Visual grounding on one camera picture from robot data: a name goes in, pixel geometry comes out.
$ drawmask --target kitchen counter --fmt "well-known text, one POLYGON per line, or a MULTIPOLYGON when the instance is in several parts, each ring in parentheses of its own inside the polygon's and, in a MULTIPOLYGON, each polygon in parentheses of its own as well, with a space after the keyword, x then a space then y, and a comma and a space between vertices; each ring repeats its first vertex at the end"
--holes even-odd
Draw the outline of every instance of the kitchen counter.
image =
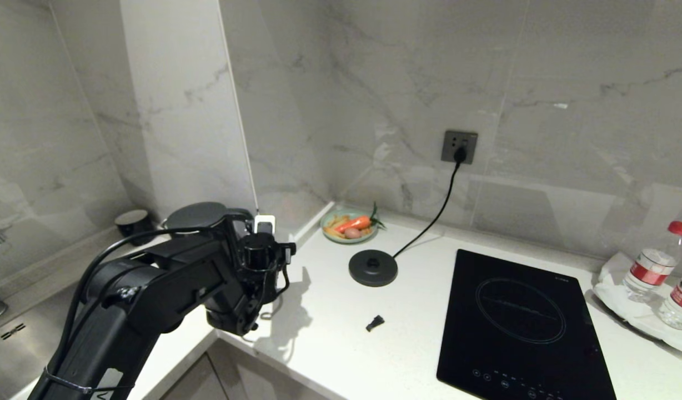
POLYGON ((579 279, 618 398, 682 398, 682 353, 635 334, 590 291, 603 261, 438 226, 398 257, 396 281, 367 288, 349 276, 350 257, 370 248, 392 254, 423 228, 409 218, 384 221, 387 231, 352 246, 312 225, 288 268, 290 289, 263 308, 257 331, 244 338, 217 331, 197 308, 161 336, 130 400, 160 398, 217 337, 330 399, 475 398, 435 378, 459 248, 579 279), (386 322, 367 332, 378 315, 386 322))

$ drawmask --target wall socket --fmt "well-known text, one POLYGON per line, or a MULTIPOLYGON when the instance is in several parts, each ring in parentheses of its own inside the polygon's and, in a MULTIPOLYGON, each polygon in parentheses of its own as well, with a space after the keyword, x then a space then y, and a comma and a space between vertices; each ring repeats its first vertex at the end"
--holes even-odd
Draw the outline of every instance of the wall socket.
POLYGON ((455 152, 461 146, 464 146, 467 152, 467 159, 462 164, 472 164, 478 136, 475 132, 448 130, 445 132, 445 142, 442 145, 442 156, 440 156, 440 159, 442 161, 455 162, 455 152))

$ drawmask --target white label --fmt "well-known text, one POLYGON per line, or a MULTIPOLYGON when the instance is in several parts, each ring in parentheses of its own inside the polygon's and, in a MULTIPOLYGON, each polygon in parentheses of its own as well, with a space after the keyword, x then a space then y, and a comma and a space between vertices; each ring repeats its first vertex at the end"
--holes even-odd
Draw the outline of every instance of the white label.
MULTIPOLYGON (((102 376, 102 380, 99 381, 97 387, 116 387, 120 382, 121 377, 123 377, 123 372, 109 368, 102 376)), ((96 400, 111 400, 113 395, 113 390, 110 390, 109 392, 95 392, 92 398, 95 398, 96 400)))

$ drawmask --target cooking zone circle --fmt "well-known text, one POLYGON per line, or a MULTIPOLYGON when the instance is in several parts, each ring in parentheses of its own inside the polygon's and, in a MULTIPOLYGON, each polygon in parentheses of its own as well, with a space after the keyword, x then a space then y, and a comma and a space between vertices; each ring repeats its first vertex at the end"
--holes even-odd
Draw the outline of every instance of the cooking zone circle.
POLYGON ((549 344, 565 333, 565 317, 546 294, 506 278, 487 279, 477 286, 477 306, 497 329, 523 342, 549 344))

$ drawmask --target plate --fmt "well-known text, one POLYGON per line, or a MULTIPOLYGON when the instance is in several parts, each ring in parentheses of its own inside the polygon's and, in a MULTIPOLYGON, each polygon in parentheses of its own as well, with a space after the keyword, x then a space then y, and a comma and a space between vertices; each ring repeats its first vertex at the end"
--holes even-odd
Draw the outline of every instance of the plate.
POLYGON ((341 210, 333 210, 332 212, 324 215, 324 217, 321 218, 321 222, 320 222, 321 231, 322 231, 322 233, 324 233, 324 236, 326 236, 326 238, 329 239, 330 241, 334 241, 336 243, 341 243, 341 244, 361 243, 361 242, 369 240, 370 238, 374 238, 378 234, 378 226, 372 226, 371 229, 373 231, 371 232, 370 235, 362 236, 362 237, 357 238, 357 239, 341 239, 341 238, 337 238, 336 236, 332 236, 332 235, 324 232, 323 228, 324 228, 324 226, 326 226, 327 223, 329 223, 334 218, 334 215, 339 215, 339 216, 348 215, 349 218, 353 219, 353 218, 358 218, 361 215, 370 215, 370 214, 362 212, 361 210, 356 210, 354 208, 344 208, 341 210))

